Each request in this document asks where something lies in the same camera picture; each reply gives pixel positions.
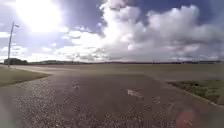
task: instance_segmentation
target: sunlight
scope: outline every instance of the sunlight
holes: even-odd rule
[[[16,10],[33,32],[51,32],[62,22],[61,11],[50,0],[16,0]]]

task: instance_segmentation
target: flat farmland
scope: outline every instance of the flat farmland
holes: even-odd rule
[[[223,64],[88,64],[43,67],[74,69],[88,74],[143,74],[162,81],[224,79]]]

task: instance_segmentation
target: pavement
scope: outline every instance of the pavement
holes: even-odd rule
[[[3,117],[10,118],[11,125],[16,127],[224,127],[222,108],[149,76],[13,68],[52,74],[0,88],[0,114],[3,105],[7,112]]]

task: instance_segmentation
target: blue sky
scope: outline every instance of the blue sky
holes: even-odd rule
[[[222,0],[0,0],[0,61],[222,59]]]

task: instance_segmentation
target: white road marking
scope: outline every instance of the white road marking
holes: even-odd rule
[[[137,91],[133,91],[131,89],[127,89],[127,94],[130,95],[130,96],[135,96],[135,97],[138,97],[138,98],[143,98],[143,95]]]

